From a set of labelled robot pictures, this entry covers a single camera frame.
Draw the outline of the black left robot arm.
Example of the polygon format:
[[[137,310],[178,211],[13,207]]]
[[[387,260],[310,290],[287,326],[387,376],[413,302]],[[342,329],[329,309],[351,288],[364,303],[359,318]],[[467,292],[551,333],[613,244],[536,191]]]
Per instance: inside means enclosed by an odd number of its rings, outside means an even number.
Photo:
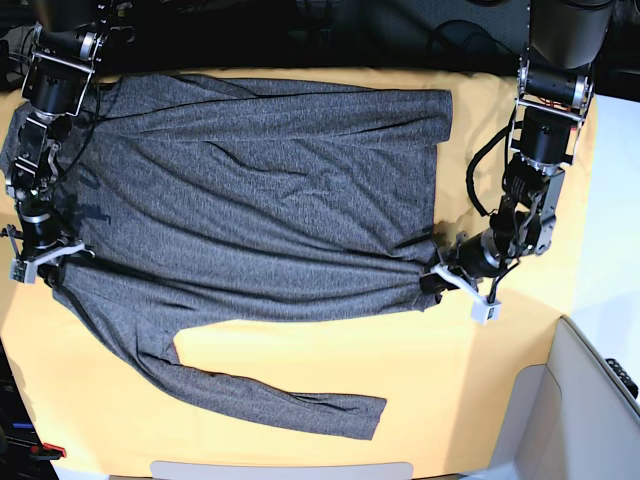
[[[520,57],[517,96],[508,124],[470,161],[466,190],[489,226],[458,237],[439,251],[421,279],[426,293],[464,290],[484,306],[495,306],[500,281],[521,258],[549,250],[556,209],[594,94],[593,63],[614,11],[611,1],[533,1],[529,41]],[[503,195],[488,211],[477,196],[474,175],[480,161],[504,145]],[[488,278],[488,295],[477,284]]]

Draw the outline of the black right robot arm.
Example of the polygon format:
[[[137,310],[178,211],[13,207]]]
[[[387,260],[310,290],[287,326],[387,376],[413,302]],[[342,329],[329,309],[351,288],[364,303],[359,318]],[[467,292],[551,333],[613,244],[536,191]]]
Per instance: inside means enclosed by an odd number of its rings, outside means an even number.
[[[20,224],[1,234],[14,250],[10,279],[32,284],[38,278],[56,288],[64,260],[87,252],[85,243],[54,206],[56,190],[69,168],[58,155],[73,118],[94,83],[101,51],[117,23],[114,1],[32,1],[35,24],[22,97],[31,112],[18,131],[5,190]]]

